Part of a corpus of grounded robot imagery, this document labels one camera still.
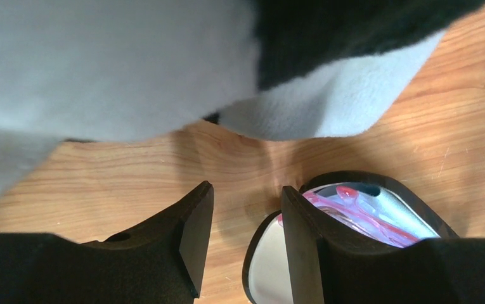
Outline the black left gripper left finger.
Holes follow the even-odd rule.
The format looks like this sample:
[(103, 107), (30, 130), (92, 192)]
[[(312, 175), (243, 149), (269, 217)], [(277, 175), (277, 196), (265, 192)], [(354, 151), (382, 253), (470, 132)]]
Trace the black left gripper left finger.
[(214, 189), (205, 181), (105, 241), (0, 233), (0, 303), (193, 303), (213, 209)]

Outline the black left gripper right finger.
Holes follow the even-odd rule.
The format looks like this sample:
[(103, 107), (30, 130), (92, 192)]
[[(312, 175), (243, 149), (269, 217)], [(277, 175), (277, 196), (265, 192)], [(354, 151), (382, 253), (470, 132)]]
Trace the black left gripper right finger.
[(281, 210), (295, 303), (485, 303), (485, 238), (395, 248), (329, 217), (290, 186)]

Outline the black glasses case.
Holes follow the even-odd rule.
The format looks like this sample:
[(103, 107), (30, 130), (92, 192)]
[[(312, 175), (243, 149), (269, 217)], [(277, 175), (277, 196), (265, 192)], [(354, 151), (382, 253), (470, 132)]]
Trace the black glasses case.
[[(386, 244), (391, 239), (357, 227), (358, 221), (344, 216), (330, 203), (343, 204), (346, 188), (358, 193), (356, 206), (414, 238), (398, 243), (404, 248), (420, 239), (458, 238), (459, 235), (422, 199), (391, 177), (357, 170), (318, 175), (299, 192), (315, 207), (345, 226)], [(249, 303), (292, 303), (287, 250), (281, 210), (268, 215), (258, 226), (247, 248), (242, 268), (243, 290)]]

